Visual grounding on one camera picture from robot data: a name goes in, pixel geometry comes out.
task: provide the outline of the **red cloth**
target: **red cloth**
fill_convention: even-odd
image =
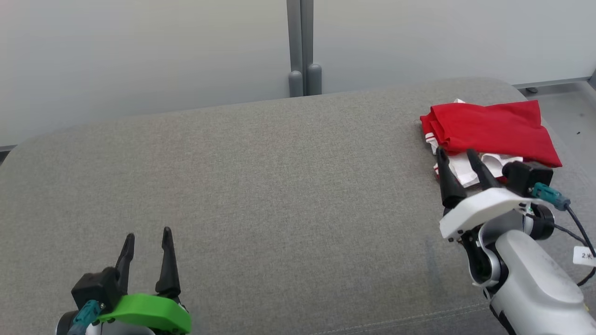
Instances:
[[[424,133],[434,133],[449,154],[474,148],[480,153],[521,156],[552,168],[562,166],[548,131],[540,124],[535,100],[487,107],[436,105],[420,120]]]

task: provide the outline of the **white cable label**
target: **white cable label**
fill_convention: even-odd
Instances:
[[[588,247],[576,246],[573,248],[573,263],[579,265],[596,266],[596,257]]]

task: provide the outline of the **gray floor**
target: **gray floor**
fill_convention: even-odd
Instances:
[[[596,91],[587,82],[538,88],[528,100],[538,100],[542,117],[555,130],[596,183]]]

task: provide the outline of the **stitching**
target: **stitching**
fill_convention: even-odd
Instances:
[[[378,328],[363,329],[363,330],[359,330],[359,331],[354,331],[352,333],[345,333],[344,335],[352,335],[352,334],[364,333],[364,332],[367,332],[367,331],[374,331],[374,330],[379,330],[379,329],[387,329],[387,328],[392,328],[392,327],[401,327],[403,325],[408,325],[408,324],[415,324],[415,323],[420,323],[420,322],[433,321],[433,320],[438,320],[438,319],[444,319],[444,318],[454,317],[456,315],[464,315],[464,314],[478,312],[478,311],[485,311],[487,309],[488,308],[486,308],[486,307],[485,308],[479,308],[479,309],[473,309],[471,311],[462,312],[462,313],[456,313],[456,314],[450,314],[450,315],[445,315],[443,317],[438,317],[438,318],[424,319],[424,320],[406,322],[406,323],[401,323],[401,324],[391,324],[391,325],[386,325],[384,327],[378,327]]]
[[[454,309],[447,309],[446,311],[439,311],[439,312],[433,312],[433,313],[428,313],[428,314],[414,315],[413,317],[407,317],[407,318],[401,318],[401,319],[393,319],[393,320],[387,320],[387,321],[381,321],[381,322],[374,322],[374,323],[369,323],[369,324],[355,325],[353,327],[342,328],[342,329],[320,331],[319,333],[312,333],[310,335],[322,335],[322,334],[336,333],[338,331],[352,330],[352,329],[356,329],[356,328],[368,327],[368,326],[371,326],[371,325],[382,325],[382,324],[387,324],[387,323],[390,323],[390,322],[406,321],[406,320],[410,320],[410,319],[414,319],[414,318],[419,318],[419,317],[427,317],[429,315],[437,315],[437,314],[441,314],[441,313],[459,311],[460,309],[469,308],[469,307],[476,307],[476,306],[485,305],[485,304],[486,304],[486,302],[482,302],[482,303],[477,303],[475,305],[463,306],[463,307],[458,307],[458,308],[454,308]]]

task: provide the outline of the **white cloth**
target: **white cloth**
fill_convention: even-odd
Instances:
[[[455,99],[454,103],[465,104],[465,102],[460,99]],[[437,142],[437,139],[434,137],[434,134],[424,134],[424,137],[426,139],[426,143],[430,144],[430,148],[433,152],[433,155],[436,155],[439,143]],[[486,165],[486,167],[489,169],[492,175],[495,176],[495,178],[498,178],[500,176],[503,176],[502,169],[505,164],[515,161],[521,162],[523,161],[523,158],[502,154],[481,153],[480,160]],[[460,181],[460,184],[463,187],[470,187],[479,183],[478,176],[472,170],[472,167],[470,166],[470,162],[468,160],[468,155],[466,153],[460,153],[455,156],[450,156],[449,168],[451,172],[453,172],[457,180]],[[439,167],[437,164],[434,165],[434,172],[437,175],[439,174]]]

